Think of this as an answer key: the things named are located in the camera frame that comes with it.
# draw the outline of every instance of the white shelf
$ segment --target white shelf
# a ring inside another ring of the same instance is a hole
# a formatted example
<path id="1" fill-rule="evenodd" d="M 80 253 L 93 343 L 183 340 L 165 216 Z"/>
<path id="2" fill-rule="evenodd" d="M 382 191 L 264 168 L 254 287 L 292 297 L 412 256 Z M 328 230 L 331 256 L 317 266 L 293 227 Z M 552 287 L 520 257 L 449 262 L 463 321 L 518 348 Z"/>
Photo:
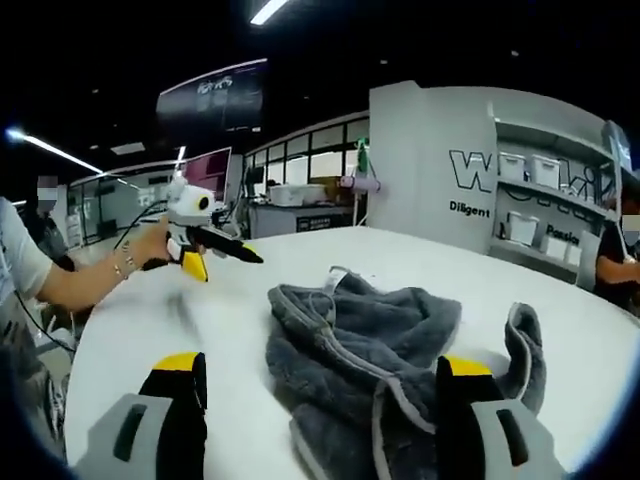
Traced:
<path id="1" fill-rule="evenodd" d="M 587 202 L 586 200 L 583 200 L 579 197 L 567 195 L 566 193 L 561 192 L 560 190 L 557 190 L 555 188 L 547 187 L 545 185 L 538 185 L 537 183 L 533 182 L 525 182 L 524 180 L 514 180 L 511 178 L 498 176 L 498 185 L 501 184 L 507 187 L 526 190 L 527 192 L 534 192 L 540 196 L 552 198 L 554 200 L 557 200 L 558 202 L 581 208 L 582 210 L 586 210 L 600 217 L 613 221 L 616 220 L 615 212 L 611 210 L 605 210 L 604 208 Z"/>
<path id="2" fill-rule="evenodd" d="M 498 141 L 513 142 L 541 149 L 552 150 L 568 158 L 593 166 L 615 164 L 614 156 L 602 146 L 580 138 L 557 132 L 541 125 L 512 122 L 496 118 Z"/>
<path id="3" fill-rule="evenodd" d="M 562 269 L 565 272 L 568 272 L 570 274 L 578 273 L 578 267 L 576 265 L 572 265 L 563 260 L 550 257 L 548 255 L 545 255 L 541 251 L 536 250 L 533 247 L 527 247 L 526 245 L 512 242 L 510 240 L 502 240 L 500 238 L 494 237 L 491 239 L 490 250 L 491 249 L 509 252 L 509 253 L 515 253 L 518 255 L 524 255 L 526 257 L 533 258 L 534 260 L 537 260 L 539 262 L 549 264 L 555 268 Z"/>

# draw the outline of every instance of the black ceiling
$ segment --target black ceiling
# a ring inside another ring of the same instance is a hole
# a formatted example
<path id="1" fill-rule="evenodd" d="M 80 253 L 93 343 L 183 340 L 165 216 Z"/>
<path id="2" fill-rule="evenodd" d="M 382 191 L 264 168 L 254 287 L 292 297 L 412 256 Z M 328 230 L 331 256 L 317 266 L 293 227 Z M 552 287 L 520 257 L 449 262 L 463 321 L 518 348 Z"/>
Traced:
<path id="1" fill-rule="evenodd" d="M 45 25 L 16 15 L 13 31 L 20 33 L 5 39 L 13 45 L 4 59 L 5 126 L 20 126 L 103 170 L 174 158 L 176 145 L 156 125 L 158 93 L 229 64 L 268 58 L 263 132 L 234 145 L 237 151 L 365 110 L 370 87 L 405 79 L 550 95 L 616 120 L 632 143 L 640 136 L 636 7 L 291 0 L 265 26 L 250 25 L 265 1 L 139 14 L 57 12 L 64 18 L 38 21 Z M 143 142 L 147 151 L 119 157 L 109 150 L 129 142 Z M 5 145 L 3 152 L 3 163 L 21 172 L 13 175 L 12 199 L 24 197 L 36 174 L 69 180 L 90 173 L 31 146 Z"/>

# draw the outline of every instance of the white round table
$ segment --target white round table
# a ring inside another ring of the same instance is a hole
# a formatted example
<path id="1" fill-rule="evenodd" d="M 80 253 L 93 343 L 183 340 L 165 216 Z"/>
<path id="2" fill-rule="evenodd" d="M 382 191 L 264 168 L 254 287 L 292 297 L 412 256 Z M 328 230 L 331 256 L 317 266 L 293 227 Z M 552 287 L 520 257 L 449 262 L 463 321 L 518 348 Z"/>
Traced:
<path id="1" fill-rule="evenodd" d="M 513 302 L 532 305 L 548 368 L 540 421 L 565 469 L 578 468 L 611 428 L 635 382 L 638 324 L 575 286 L 525 268 L 410 236 L 344 228 L 252 242 L 264 265 L 207 254 L 210 281 L 169 266 L 136 273 L 98 305 L 75 357 L 66 413 L 71 465 L 89 428 L 122 395 L 137 393 L 163 357 L 207 358 L 209 436 L 205 478 L 306 479 L 294 455 L 286 409 L 272 394 L 265 360 L 267 291 L 279 283 L 322 286 L 341 265 L 378 288 L 422 287 L 463 305 L 454 343 L 507 356 Z"/>

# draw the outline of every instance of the gray towel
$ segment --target gray towel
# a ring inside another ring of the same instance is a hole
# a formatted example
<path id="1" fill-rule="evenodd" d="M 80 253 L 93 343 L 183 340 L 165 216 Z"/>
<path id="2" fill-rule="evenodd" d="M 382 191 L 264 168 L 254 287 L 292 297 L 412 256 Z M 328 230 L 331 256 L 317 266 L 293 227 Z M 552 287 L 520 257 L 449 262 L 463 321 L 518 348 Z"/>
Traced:
<path id="1" fill-rule="evenodd" d="M 330 289 L 269 291 L 277 324 L 266 360 L 294 399 L 294 444 L 318 480 L 436 479 L 434 369 L 461 305 L 419 288 L 379 292 L 345 272 Z M 546 372 L 535 311 L 515 304 L 505 335 L 511 363 L 498 384 L 538 413 Z"/>

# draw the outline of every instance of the black cable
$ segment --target black cable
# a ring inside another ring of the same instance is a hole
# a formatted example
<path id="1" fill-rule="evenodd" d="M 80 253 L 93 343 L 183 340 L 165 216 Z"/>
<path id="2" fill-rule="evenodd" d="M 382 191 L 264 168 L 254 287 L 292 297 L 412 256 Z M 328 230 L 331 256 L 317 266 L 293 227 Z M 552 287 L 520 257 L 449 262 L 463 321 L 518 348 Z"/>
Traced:
<path id="1" fill-rule="evenodd" d="M 149 205 L 147 208 L 145 208 L 142 213 L 140 215 L 138 215 L 135 220 L 133 222 L 131 222 L 131 224 L 127 227 L 127 229 L 124 231 L 124 233 L 122 234 L 122 236 L 120 237 L 120 240 L 118 240 L 118 243 L 116 243 L 116 246 L 113 247 L 114 250 L 116 250 L 120 244 L 122 243 L 122 241 L 125 239 L 125 237 L 129 234 L 129 232 L 131 231 L 131 229 L 133 227 L 136 226 L 136 224 L 138 223 L 138 220 L 140 220 L 142 217 L 144 217 L 145 215 L 147 215 L 147 213 L 149 213 L 149 210 L 151 210 L 152 208 L 157 207 L 158 205 L 162 205 L 163 203 L 167 203 L 166 200 L 159 200 L 157 202 L 152 203 L 151 205 Z"/>
<path id="2" fill-rule="evenodd" d="M 33 324 L 38 328 L 38 330 L 40 330 L 46 337 L 49 338 L 49 340 L 51 340 L 53 343 L 55 343 L 56 345 L 58 345 L 61 348 L 64 348 L 67 352 L 71 352 L 71 353 L 76 353 L 76 351 L 73 348 L 70 348 L 68 345 L 65 345 L 62 342 L 59 342 L 58 340 L 56 340 L 55 338 L 53 338 L 51 335 L 49 335 L 46 330 L 44 328 L 42 328 L 40 326 L 40 324 L 38 324 L 38 322 L 36 322 L 36 319 L 33 318 L 33 315 L 31 315 L 31 312 L 29 311 L 29 309 L 27 308 L 27 306 L 24 304 L 24 302 L 22 301 L 22 297 L 20 297 L 20 295 L 18 294 L 18 292 L 15 292 L 16 297 L 18 297 L 18 301 L 20 302 L 20 305 L 22 305 L 22 309 L 25 311 L 25 313 L 29 316 L 29 318 L 31 319 L 31 321 L 33 322 Z"/>

